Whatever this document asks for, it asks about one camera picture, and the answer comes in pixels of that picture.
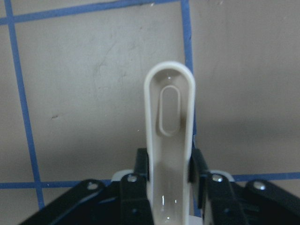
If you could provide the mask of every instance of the oval indentation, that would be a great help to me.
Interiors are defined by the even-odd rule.
[[[159,129],[166,136],[173,136],[180,128],[180,92],[173,85],[160,92]]]

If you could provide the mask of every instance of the white handle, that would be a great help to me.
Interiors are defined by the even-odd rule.
[[[156,65],[144,83],[148,198],[156,225],[188,225],[195,81],[177,62]]]

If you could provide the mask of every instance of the screw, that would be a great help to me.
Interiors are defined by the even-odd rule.
[[[136,176],[134,176],[134,175],[128,175],[128,177],[127,177],[127,181],[128,182],[136,182],[136,180],[137,180],[137,177]]]
[[[266,189],[266,186],[265,186],[263,183],[259,182],[259,181],[255,181],[255,182],[253,183],[253,186],[254,186],[256,189],[262,190],[262,191]]]
[[[93,182],[90,182],[87,187],[88,190],[95,190],[97,188],[98,188],[98,184],[93,183]]]
[[[223,177],[219,174],[213,174],[212,175],[212,180],[215,182],[222,182],[223,181]]]

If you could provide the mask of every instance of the bolt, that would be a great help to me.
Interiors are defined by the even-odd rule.
[[[98,184],[96,184],[96,183],[93,183],[93,182],[90,182],[89,184],[88,184],[88,190],[95,190],[95,189],[97,189],[98,188]]]
[[[212,175],[212,180],[215,182],[222,182],[223,181],[223,177],[219,174],[213,174]]]
[[[253,183],[253,186],[254,186],[256,189],[262,190],[262,191],[266,189],[266,186],[265,186],[263,183],[259,182],[259,181],[255,181],[255,182]]]
[[[134,176],[134,175],[128,175],[128,177],[127,177],[127,181],[128,182],[136,182],[136,180],[137,180],[137,177],[136,176]]]

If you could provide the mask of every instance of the metal screw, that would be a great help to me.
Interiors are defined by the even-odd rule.
[[[219,174],[213,174],[212,175],[212,180],[215,182],[222,182],[223,181],[223,177]]]
[[[96,183],[93,183],[93,182],[90,182],[89,184],[88,184],[88,190],[95,190],[95,189],[97,189],[98,188],[98,184],[96,184]]]
[[[134,175],[128,175],[128,177],[127,177],[127,181],[128,182],[136,182],[136,180],[137,180],[137,177],[136,176],[134,176]]]
[[[256,189],[262,190],[262,191],[266,189],[266,186],[265,186],[263,183],[259,182],[259,181],[255,181],[255,182],[253,183],[253,186],[254,186]]]

